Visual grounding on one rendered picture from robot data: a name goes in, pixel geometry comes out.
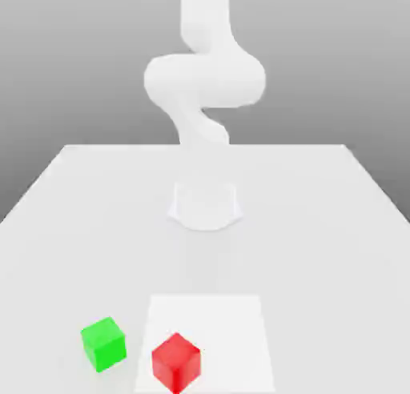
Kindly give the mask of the small green cube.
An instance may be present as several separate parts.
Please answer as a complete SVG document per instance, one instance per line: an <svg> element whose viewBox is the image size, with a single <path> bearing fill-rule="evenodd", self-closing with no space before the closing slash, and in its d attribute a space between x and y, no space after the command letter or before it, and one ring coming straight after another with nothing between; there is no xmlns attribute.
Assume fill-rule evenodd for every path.
<svg viewBox="0 0 410 394"><path fill-rule="evenodd" d="M96 372L103 372L127 358L125 334L112 317L86 326L80 334L86 357Z"/></svg>

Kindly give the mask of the small red cube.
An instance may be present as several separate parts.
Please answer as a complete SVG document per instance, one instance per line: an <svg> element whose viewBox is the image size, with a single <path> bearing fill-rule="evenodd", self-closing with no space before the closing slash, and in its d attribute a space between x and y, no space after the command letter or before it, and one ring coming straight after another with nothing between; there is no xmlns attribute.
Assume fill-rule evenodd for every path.
<svg viewBox="0 0 410 394"><path fill-rule="evenodd" d="M201 351L178 332L151 353L154 377L172 394L180 394L201 374Z"/></svg>

